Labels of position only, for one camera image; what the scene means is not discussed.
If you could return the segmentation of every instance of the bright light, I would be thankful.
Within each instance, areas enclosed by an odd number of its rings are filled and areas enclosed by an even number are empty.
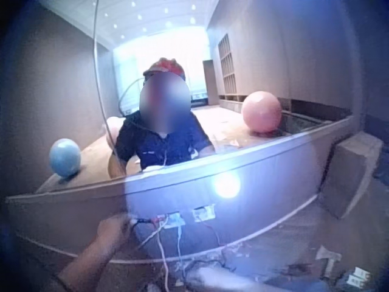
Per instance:
[[[222,198],[234,198],[239,194],[241,181],[231,172],[223,172],[213,178],[215,192]]]

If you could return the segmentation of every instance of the ceiling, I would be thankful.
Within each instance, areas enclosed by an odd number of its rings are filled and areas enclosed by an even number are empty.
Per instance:
[[[204,26],[219,0],[99,0],[98,41],[113,49],[134,38],[185,26]],[[96,0],[41,0],[47,7],[92,36]]]

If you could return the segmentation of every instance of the curved reception desk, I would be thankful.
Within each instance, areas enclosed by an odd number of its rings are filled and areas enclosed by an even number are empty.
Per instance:
[[[170,262],[266,232],[317,196],[331,147],[351,133],[352,117],[239,151],[109,182],[7,198],[13,227],[24,240],[74,257],[94,238],[98,222],[118,212],[140,218],[170,216],[160,236]],[[218,234],[215,237],[211,226]],[[136,226],[112,263],[160,262],[154,228]]]

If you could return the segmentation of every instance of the red hard hat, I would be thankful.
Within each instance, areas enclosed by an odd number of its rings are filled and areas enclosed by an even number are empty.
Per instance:
[[[157,62],[151,65],[149,70],[146,70],[143,72],[143,76],[147,76],[150,74],[150,72],[153,71],[160,71],[160,72],[172,72],[180,76],[182,79],[185,80],[185,71],[182,68],[182,66],[177,63],[176,59],[166,59],[161,58]]]

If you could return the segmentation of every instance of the wall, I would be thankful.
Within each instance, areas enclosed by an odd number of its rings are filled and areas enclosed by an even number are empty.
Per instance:
[[[205,84],[207,85],[208,104],[218,105],[219,95],[216,87],[215,68],[212,60],[205,60],[202,62],[204,67]]]
[[[351,108],[349,46],[335,1],[223,0],[207,29],[219,94],[218,43],[228,33],[238,94]]]
[[[82,149],[103,134],[92,45],[34,1],[10,27],[0,52],[3,195],[34,192],[52,174],[48,155],[57,139]],[[117,115],[112,53],[98,51],[105,108]]]
[[[365,128],[389,144],[389,4],[346,1],[363,64]]]

